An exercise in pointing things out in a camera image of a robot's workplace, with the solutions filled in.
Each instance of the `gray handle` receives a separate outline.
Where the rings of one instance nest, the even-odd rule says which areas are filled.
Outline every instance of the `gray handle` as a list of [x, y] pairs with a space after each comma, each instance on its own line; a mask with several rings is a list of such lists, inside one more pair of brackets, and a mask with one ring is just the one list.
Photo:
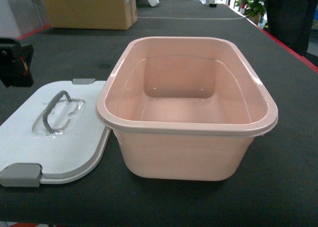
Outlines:
[[44, 124], [46, 130], [49, 131], [50, 133], [58, 132], [58, 130], [55, 130], [55, 129], [51, 128], [51, 126], [48, 123], [48, 116], [52, 112], [52, 110], [54, 109], [55, 105], [63, 97], [63, 95], [66, 96], [66, 99], [68, 99], [68, 102], [72, 101], [71, 98], [70, 98], [70, 95], [65, 90], [62, 90], [59, 93], [57, 93], [57, 95], [55, 95], [53, 97], [53, 99], [50, 101], [50, 103], [48, 104], [48, 106], [44, 110], [43, 118], [42, 118], [43, 119], [43, 124]]

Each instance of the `white lid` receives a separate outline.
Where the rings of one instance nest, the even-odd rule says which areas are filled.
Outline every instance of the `white lid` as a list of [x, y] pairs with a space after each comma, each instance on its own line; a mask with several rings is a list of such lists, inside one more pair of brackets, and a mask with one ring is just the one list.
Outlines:
[[[10, 165], [34, 163], [42, 168], [40, 183], [60, 184], [77, 180], [93, 170], [109, 135], [95, 114], [96, 100], [104, 84], [104, 81], [92, 84], [58, 81], [37, 90], [0, 126], [0, 174]], [[69, 119], [62, 134], [36, 131], [36, 121], [42, 122], [41, 113], [61, 90], [71, 99], [84, 102], [80, 114]]]

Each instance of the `black table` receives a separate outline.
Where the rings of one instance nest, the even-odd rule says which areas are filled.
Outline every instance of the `black table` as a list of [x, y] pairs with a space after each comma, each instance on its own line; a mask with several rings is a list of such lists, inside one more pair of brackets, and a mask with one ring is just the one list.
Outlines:
[[0, 221], [90, 227], [317, 226], [318, 74], [226, 5], [163, 0], [150, 8], [140, 0], [138, 16], [127, 31], [46, 29], [24, 39], [35, 49], [35, 84], [0, 87], [0, 123], [47, 83], [106, 80], [134, 39], [206, 36], [227, 39], [242, 51], [278, 106], [277, 126], [257, 137], [236, 173], [219, 182], [135, 176], [112, 133], [99, 165], [78, 181], [0, 187]]

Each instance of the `pink plastic container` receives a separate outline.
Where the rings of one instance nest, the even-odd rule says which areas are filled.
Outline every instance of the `pink plastic container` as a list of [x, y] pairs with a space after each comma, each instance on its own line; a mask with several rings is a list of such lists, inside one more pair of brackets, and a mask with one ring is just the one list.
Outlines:
[[254, 137], [278, 120], [274, 100], [238, 48], [204, 37], [131, 42], [96, 113], [136, 175], [209, 181], [230, 177]]

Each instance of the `gray latch on lid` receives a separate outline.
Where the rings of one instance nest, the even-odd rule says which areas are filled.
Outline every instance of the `gray latch on lid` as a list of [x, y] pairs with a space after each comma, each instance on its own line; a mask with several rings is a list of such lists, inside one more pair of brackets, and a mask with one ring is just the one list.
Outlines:
[[72, 84], [93, 84], [96, 81], [96, 79], [92, 78], [92, 79], [76, 79], [74, 78], [72, 81]]
[[5, 187], [39, 187], [42, 167], [35, 163], [16, 163], [0, 172], [0, 184]]

